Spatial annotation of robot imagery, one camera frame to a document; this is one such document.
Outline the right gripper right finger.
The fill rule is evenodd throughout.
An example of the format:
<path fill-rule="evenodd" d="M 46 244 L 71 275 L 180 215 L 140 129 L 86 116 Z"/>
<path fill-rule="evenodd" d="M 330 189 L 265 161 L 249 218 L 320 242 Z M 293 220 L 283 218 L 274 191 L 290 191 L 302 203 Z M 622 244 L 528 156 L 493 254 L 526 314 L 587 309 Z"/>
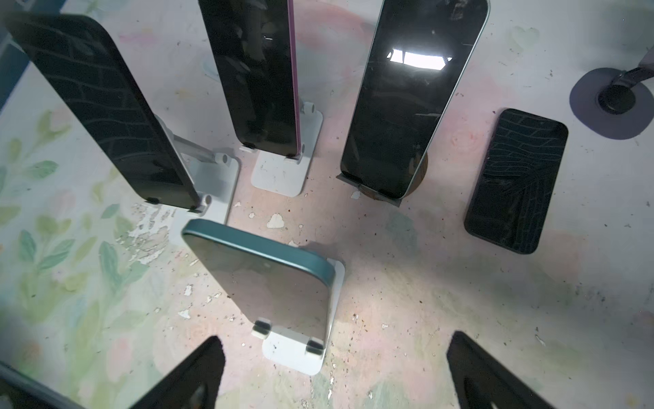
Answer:
<path fill-rule="evenodd" d="M 553 408 L 464 332 L 446 357 L 461 408 Z"/>

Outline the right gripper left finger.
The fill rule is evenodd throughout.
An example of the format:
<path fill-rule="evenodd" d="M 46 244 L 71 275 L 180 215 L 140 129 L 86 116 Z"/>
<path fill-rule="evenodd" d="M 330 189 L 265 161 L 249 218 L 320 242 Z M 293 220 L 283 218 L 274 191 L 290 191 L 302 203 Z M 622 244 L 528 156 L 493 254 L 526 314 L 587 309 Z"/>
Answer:
<path fill-rule="evenodd" d="M 215 408 L 226 357 L 219 337 L 208 337 L 132 408 Z"/>

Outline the black phone teal edge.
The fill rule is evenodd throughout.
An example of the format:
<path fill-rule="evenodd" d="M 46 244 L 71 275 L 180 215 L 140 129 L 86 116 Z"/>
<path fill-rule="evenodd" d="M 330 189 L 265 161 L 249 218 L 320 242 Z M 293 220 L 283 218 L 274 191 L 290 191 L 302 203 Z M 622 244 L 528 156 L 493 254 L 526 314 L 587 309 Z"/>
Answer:
<path fill-rule="evenodd" d="M 182 229 L 199 262 L 248 321 L 283 327 L 323 349 L 335 268 L 320 255 L 204 219 Z"/>

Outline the black phone cracked screen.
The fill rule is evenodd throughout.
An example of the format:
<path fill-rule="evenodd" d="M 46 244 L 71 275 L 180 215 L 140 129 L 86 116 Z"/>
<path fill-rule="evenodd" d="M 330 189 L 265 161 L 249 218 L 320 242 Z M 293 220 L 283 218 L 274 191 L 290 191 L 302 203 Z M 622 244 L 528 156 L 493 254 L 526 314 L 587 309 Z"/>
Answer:
<path fill-rule="evenodd" d="M 464 218 L 476 238 L 521 255 L 539 245 L 569 136 L 562 122 L 503 110 Z"/>

